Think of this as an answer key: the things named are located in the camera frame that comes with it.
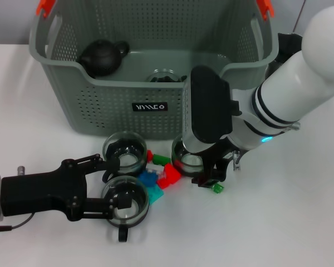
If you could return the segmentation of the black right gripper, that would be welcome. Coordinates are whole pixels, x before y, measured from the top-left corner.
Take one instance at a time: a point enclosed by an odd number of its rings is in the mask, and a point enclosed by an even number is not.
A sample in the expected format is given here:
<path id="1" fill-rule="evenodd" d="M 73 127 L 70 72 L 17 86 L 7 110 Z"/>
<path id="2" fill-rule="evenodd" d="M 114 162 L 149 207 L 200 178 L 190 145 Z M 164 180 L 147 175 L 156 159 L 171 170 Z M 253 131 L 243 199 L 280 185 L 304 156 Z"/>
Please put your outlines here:
<path id="1" fill-rule="evenodd" d="M 227 166 L 230 159 L 224 157 L 236 150 L 230 140 L 226 137 L 202 152 L 204 173 L 192 178 L 191 183 L 199 187 L 212 188 L 218 182 L 226 179 Z"/>

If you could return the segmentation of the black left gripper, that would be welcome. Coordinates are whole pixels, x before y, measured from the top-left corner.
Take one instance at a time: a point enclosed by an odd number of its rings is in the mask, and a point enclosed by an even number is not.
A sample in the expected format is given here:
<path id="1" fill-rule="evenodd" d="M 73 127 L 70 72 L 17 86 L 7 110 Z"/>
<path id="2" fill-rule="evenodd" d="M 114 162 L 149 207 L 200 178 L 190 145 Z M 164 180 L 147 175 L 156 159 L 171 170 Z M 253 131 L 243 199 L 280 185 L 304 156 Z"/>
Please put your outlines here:
<path id="1" fill-rule="evenodd" d="M 85 174 L 99 171 L 115 173 L 119 169 L 119 159 L 105 161 L 100 154 L 94 154 L 77 160 L 63 160 L 61 166 L 51 172 L 4 177 L 0 196 L 3 215 L 8 217 L 57 210 L 64 213 L 69 221 L 114 219 L 117 217 L 115 210 L 132 207 L 132 197 L 117 194 L 86 199 Z"/>

